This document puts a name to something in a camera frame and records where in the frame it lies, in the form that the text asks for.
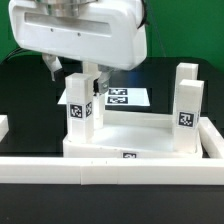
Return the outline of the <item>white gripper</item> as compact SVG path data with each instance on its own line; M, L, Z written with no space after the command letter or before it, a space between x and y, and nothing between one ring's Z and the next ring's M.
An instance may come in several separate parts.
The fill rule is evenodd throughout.
M12 32L22 48L41 52L53 81L59 57L99 64L94 92L105 94L114 68L131 70L147 56L143 0L10 0Z

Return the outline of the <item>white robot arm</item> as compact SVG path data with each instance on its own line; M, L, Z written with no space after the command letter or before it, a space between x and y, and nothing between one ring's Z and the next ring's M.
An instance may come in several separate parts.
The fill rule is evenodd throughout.
M61 57L96 64L96 93L147 56L144 0L10 0L8 12L19 47L41 53L51 72Z

